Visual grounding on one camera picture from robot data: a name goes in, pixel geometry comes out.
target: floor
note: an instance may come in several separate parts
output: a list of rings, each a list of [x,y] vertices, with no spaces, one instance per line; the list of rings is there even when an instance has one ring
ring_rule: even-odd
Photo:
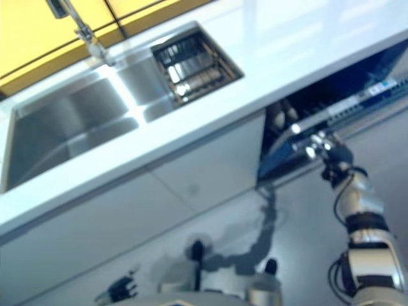
[[[322,192],[310,193],[305,181],[321,184]],[[330,188],[314,172],[280,188],[269,201],[263,194],[242,194],[26,305],[93,305],[98,294],[135,267],[139,296],[149,295],[163,272],[185,258],[197,238],[207,250],[204,288],[239,294],[228,286],[234,272],[260,271],[274,257],[285,306],[341,305],[326,282],[327,268],[346,246],[346,233],[335,224],[332,204],[326,202],[332,197]]]
[[[406,262],[407,116],[408,112],[402,113],[348,141],[356,164],[368,170],[386,203],[385,216]],[[321,170],[272,191],[268,201],[255,190],[242,194],[24,306],[94,305],[94,297],[135,266],[140,267],[136,274],[140,296],[149,295],[156,291],[163,272],[185,258],[185,250],[197,238],[208,249],[205,288],[232,292],[234,288],[226,287],[226,278],[235,275],[234,269],[240,274],[251,271],[254,265],[262,270],[266,259],[274,257],[279,265],[277,276],[282,282],[284,306],[341,305],[329,289],[326,273],[345,251],[347,235],[333,216],[335,195],[321,179]]]

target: white cabinet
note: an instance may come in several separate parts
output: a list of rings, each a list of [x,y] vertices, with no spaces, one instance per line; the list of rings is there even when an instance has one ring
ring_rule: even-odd
[[[151,166],[178,197],[206,210],[256,184],[265,113],[209,136]]]
[[[150,173],[135,175],[2,246],[0,305],[48,290],[192,214]]]

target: faucet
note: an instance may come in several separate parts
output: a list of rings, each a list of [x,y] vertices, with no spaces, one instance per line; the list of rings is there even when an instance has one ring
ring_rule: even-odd
[[[72,17],[78,26],[78,29],[75,30],[76,35],[85,42],[88,52],[93,57],[96,57],[109,66],[115,64],[114,60],[109,58],[108,52],[99,42],[92,29],[83,22],[69,0],[47,0],[47,3],[56,18],[60,19],[68,15]]]

